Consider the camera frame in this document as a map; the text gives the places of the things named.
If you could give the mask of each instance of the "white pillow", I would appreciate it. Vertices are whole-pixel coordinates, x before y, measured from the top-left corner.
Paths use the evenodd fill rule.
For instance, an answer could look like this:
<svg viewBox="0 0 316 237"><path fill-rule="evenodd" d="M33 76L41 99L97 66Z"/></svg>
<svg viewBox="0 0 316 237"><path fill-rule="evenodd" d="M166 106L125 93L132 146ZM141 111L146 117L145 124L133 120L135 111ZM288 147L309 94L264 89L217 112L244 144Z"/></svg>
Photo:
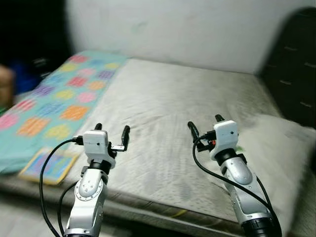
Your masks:
<svg viewBox="0 0 316 237"><path fill-rule="evenodd" d="M268 115L257 115L248 127L240 130L238 146L248 166L261 179L278 216L283 235L290 230L299 195L316 141L316 131ZM207 166L219 172L216 162ZM210 180L217 185L221 181Z"/></svg>

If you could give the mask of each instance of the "bed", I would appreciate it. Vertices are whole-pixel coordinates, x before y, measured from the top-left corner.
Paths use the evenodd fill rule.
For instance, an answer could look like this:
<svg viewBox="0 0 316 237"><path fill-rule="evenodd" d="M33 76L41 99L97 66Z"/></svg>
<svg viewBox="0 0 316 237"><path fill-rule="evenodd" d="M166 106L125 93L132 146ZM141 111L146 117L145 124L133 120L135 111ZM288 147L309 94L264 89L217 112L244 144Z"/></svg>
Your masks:
<svg viewBox="0 0 316 237"><path fill-rule="evenodd" d="M128 59L116 72L74 134L83 134L100 122L109 140L119 143L124 126L131 128L128 151L117 156L109 175L104 209L108 217L197 237L242 236L223 184L200 171L192 158L187 122L192 120L200 131L209 131L215 114L238 123L239 145L264 183L284 235L289 234L315 131L282 119L254 75L139 59ZM82 152L82 147L71 145L68 150ZM199 159L218 172L217 163L207 153L200 153ZM46 199L56 202L86 164L81 154L60 186L45 186ZM36 183L15 174L1 176L0 187L39 197ZM71 203L69 196L65 205Z"/></svg>

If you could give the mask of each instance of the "mattress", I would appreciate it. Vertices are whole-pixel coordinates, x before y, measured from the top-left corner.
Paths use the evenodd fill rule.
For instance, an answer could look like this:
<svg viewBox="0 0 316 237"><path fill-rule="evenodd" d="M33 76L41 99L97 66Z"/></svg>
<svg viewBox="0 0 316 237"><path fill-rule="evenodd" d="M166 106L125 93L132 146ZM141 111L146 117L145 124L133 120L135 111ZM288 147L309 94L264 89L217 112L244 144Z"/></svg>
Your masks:
<svg viewBox="0 0 316 237"><path fill-rule="evenodd" d="M242 235L227 191L192 159L187 122L193 121L201 132L210 131L215 114L235 120L241 130L253 125L256 114L280 117L253 75L128 60L76 133L81 135L100 122L109 140L119 144L124 126L131 128L128 150L118 154L109 175L105 212L193 236ZM83 147L71 145L69 150L83 151ZM199 156L208 167L219 169L207 153ZM80 178L84 165L86 156L82 154L61 186L45 187L47 199L56 201L61 189ZM300 179L301 175L291 190L294 198L287 203L292 210ZM2 177L0 186L38 196L37 184L15 176ZM281 224L289 228L290 222L288 217Z"/></svg>

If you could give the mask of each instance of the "teal blanket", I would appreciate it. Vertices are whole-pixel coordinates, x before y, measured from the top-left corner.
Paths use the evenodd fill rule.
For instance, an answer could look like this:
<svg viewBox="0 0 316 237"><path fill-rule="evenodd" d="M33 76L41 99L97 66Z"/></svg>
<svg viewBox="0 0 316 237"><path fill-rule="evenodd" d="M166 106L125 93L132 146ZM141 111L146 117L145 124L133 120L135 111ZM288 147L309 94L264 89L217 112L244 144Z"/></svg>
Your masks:
<svg viewBox="0 0 316 237"><path fill-rule="evenodd" d="M76 54L2 115L0 173L19 171L42 147L72 138L126 59L98 51Z"/></svg>

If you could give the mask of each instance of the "floor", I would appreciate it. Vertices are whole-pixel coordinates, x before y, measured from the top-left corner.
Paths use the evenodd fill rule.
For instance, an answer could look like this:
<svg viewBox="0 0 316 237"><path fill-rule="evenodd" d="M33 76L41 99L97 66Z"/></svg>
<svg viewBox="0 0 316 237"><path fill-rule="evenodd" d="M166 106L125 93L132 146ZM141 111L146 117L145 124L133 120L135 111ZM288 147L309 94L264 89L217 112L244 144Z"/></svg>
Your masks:
<svg viewBox="0 0 316 237"><path fill-rule="evenodd" d="M25 200L21 196L0 193L0 236L1 237L52 237L40 211L40 204L35 200ZM56 207L48 207L48 216L58 228ZM67 215L64 215L64 226ZM164 236L188 237L181 233L154 228L148 225L105 217L107 222L102 226L100 237L139 237Z"/></svg>

